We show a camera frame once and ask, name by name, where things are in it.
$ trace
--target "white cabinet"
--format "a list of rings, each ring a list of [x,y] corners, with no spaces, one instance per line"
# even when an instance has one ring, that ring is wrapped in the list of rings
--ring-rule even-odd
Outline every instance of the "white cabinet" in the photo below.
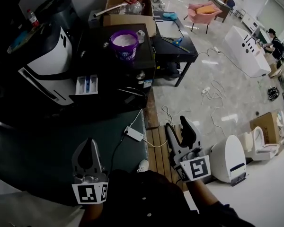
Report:
[[[261,28],[264,29],[263,24],[261,24],[258,20],[253,18],[248,13],[244,15],[242,23],[244,23],[247,26],[247,28],[251,31],[251,35],[253,35],[256,31],[259,31]]]

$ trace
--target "pink chair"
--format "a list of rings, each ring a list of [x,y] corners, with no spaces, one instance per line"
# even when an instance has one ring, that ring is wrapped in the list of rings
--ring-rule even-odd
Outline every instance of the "pink chair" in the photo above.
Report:
[[[210,14],[197,14],[196,10],[201,7],[212,5],[215,12]],[[193,26],[191,27],[191,31],[193,31],[194,24],[206,24],[208,30],[208,26],[210,22],[216,17],[219,13],[222,13],[222,11],[211,1],[203,4],[189,4],[188,5],[188,15],[184,18],[184,20],[189,17],[191,21],[193,22]]]

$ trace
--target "white toilet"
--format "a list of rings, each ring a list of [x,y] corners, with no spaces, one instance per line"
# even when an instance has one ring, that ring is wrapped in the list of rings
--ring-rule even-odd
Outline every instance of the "white toilet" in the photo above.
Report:
[[[238,136],[245,157],[250,157],[254,161],[263,161],[272,159],[279,151],[278,144],[267,144],[264,142],[264,134],[260,127],[256,127],[250,133],[244,133]]]

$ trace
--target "purple bucket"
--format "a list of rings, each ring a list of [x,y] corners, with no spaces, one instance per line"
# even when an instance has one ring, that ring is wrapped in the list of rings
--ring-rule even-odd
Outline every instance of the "purple bucket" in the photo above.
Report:
[[[114,44],[114,40],[120,35],[132,35],[134,40],[132,44],[126,46],[119,46]],[[123,61],[132,61],[136,55],[136,49],[139,44],[138,35],[130,30],[121,30],[114,33],[109,39],[111,48],[115,51],[117,58]]]

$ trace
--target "wooden pallet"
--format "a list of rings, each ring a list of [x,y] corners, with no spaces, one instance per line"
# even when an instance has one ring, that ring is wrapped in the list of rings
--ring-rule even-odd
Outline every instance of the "wooden pallet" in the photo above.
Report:
[[[174,126],[177,137],[180,142],[182,141],[180,125]],[[154,146],[159,146],[166,141],[165,129],[164,126],[153,130],[146,131],[147,141]],[[168,144],[164,144],[160,148],[154,148],[148,144],[148,161],[150,163],[150,170],[160,173],[171,182],[176,183],[180,177],[177,172],[169,164],[169,153],[171,149],[168,147]],[[187,186],[181,180],[178,181],[177,185],[182,189],[182,191],[187,191]]]

